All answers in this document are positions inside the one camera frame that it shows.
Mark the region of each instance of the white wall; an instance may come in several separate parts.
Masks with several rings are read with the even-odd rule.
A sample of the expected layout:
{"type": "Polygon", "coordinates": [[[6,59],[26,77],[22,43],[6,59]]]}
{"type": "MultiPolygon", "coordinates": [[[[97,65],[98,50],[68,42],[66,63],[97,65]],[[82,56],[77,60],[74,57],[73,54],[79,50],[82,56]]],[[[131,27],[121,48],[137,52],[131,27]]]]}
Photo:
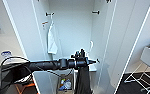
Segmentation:
{"type": "Polygon", "coordinates": [[[89,51],[93,4],[94,0],[49,0],[63,57],[81,48],[89,51]]]}
{"type": "Polygon", "coordinates": [[[3,51],[11,51],[12,56],[24,57],[2,0],[0,0],[0,28],[0,63],[4,59],[1,56],[3,51]]]}
{"type": "MultiPolygon", "coordinates": [[[[50,12],[48,0],[3,0],[15,33],[23,46],[27,58],[31,61],[51,60],[47,53],[47,33],[50,26],[50,18],[46,12],[50,12]]],[[[55,94],[58,77],[47,73],[37,72],[40,78],[37,81],[46,86],[50,94],[55,94]]]]}
{"type": "Polygon", "coordinates": [[[45,34],[38,27],[32,0],[3,0],[20,44],[31,61],[49,60],[45,34]]]}
{"type": "MultiPolygon", "coordinates": [[[[133,70],[135,70],[136,67],[142,62],[140,60],[141,54],[143,52],[144,47],[149,46],[149,44],[150,44],[150,13],[143,27],[143,30],[140,34],[136,47],[134,49],[134,52],[129,62],[129,65],[127,67],[126,73],[132,72],[133,70]]],[[[145,66],[146,65],[143,65],[143,67],[141,67],[137,72],[142,72],[145,69],[145,66]]]]}
{"type": "Polygon", "coordinates": [[[102,3],[102,7],[105,7],[107,12],[100,11],[105,13],[105,17],[103,16],[100,21],[99,15],[93,18],[96,22],[93,23],[93,32],[101,32],[91,37],[94,42],[90,53],[91,58],[99,59],[101,62],[97,63],[98,71],[93,78],[94,93],[113,94],[123,74],[150,1],[114,0],[104,5],[105,1],[96,0],[96,4],[98,3],[102,3]]]}

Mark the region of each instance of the hanging towel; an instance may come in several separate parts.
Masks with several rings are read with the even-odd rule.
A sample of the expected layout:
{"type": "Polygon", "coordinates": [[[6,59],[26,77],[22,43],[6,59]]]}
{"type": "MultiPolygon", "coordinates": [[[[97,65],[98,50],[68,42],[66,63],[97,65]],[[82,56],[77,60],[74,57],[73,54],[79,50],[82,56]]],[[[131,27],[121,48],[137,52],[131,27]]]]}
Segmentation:
{"type": "Polygon", "coordinates": [[[52,20],[51,26],[48,32],[48,53],[56,54],[57,53],[57,45],[53,36],[53,32],[55,32],[55,26],[52,20]]]}

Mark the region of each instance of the floor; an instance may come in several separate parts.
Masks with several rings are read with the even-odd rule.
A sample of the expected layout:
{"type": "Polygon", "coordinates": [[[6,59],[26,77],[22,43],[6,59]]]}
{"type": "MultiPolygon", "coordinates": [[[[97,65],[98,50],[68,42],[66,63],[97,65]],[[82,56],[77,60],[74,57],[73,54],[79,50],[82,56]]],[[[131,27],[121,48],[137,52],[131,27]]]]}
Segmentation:
{"type": "MultiPolygon", "coordinates": [[[[140,73],[134,74],[134,77],[139,78],[140,73]]],[[[119,88],[117,90],[116,94],[146,94],[147,91],[141,91],[143,88],[141,85],[139,85],[137,82],[131,82],[131,83],[124,83],[124,80],[129,76],[129,74],[124,74],[122,81],[119,85],[119,88]]],[[[148,79],[146,76],[143,76],[143,79],[147,82],[150,82],[150,79],[148,79]]]]}

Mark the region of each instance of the metal chair frame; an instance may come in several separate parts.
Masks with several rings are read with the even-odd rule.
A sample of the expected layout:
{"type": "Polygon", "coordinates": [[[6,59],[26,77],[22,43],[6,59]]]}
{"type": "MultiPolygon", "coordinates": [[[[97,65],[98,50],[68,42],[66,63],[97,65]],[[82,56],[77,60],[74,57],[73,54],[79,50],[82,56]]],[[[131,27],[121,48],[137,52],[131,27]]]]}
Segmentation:
{"type": "Polygon", "coordinates": [[[149,76],[147,73],[145,73],[146,70],[147,70],[149,67],[148,67],[148,66],[146,67],[146,69],[145,69],[145,70],[143,71],[143,73],[141,74],[140,78],[136,79],[136,78],[133,76],[133,74],[141,67],[142,64],[143,64],[143,62],[134,70],[134,72],[132,72],[132,73],[129,75],[129,77],[126,78],[126,80],[124,81],[124,83],[135,82],[135,81],[136,81],[136,82],[138,82],[138,83],[143,87],[143,89],[141,89],[141,91],[146,90],[146,91],[147,91],[147,94],[149,94],[149,93],[150,93],[150,84],[149,84],[148,82],[146,82],[146,81],[142,78],[143,76],[147,76],[147,77],[150,79],[150,76],[149,76]],[[145,87],[145,86],[140,82],[140,80],[143,81],[144,83],[146,83],[149,87],[145,87]]]}

